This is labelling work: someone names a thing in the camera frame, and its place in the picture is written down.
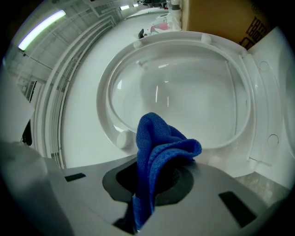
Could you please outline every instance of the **fluorescent light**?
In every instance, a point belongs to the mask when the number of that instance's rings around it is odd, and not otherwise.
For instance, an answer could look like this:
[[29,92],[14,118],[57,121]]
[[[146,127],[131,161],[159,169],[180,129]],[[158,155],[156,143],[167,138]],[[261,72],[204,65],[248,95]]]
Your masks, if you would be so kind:
[[49,25],[51,25],[53,22],[58,20],[59,18],[63,17],[65,15],[65,12],[63,10],[60,10],[50,17],[43,20],[40,24],[38,24],[29,34],[20,42],[18,47],[21,50],[25,50],[27,46]]
[[122,10],[126,10],[128,8],[129,8],[129,6],[128,5],[125,5],[125,6],[120,7],[120,10],[122,11]]

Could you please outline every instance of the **blue microfiber cloth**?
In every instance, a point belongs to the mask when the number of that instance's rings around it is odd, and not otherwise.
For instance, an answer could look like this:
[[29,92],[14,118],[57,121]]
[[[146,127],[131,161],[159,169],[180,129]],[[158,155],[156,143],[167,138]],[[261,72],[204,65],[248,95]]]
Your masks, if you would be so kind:
[[137,180],[132,201],[136,229],[140,230],[154,212],[155,185],[164,164],[175,157],[194,161],[202,148],[197,140],[187,139],[155,113],[140,119],[136,144]]

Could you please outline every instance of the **cardboard box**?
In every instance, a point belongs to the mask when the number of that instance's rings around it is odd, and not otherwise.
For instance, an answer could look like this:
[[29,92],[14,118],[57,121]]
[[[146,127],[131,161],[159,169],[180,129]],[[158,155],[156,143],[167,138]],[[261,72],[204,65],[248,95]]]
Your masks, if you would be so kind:
[[183,30],[218,35],[249,49],[273,28],[250,0],[183,0]]

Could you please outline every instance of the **floor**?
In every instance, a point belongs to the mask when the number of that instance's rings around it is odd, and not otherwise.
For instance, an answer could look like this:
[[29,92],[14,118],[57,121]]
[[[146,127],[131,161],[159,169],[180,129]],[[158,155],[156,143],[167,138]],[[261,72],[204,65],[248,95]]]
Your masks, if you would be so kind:
[[268,206],[286,198],[290,192],[289,189],[256,172],[237,177],[236,180],[259,195]]

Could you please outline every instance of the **white wall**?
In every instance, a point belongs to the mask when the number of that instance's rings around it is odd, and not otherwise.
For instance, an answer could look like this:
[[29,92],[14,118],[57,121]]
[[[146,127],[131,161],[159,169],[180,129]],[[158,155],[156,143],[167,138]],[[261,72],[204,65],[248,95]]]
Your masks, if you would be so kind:
[[126,156],[108,141],[99,125],[96,110],[98,84],[109,61],[136,40],[134,35],[158,15],[148,14],[120,22],[98,40],[80,66],[63,112],[61,148],[68,168]]

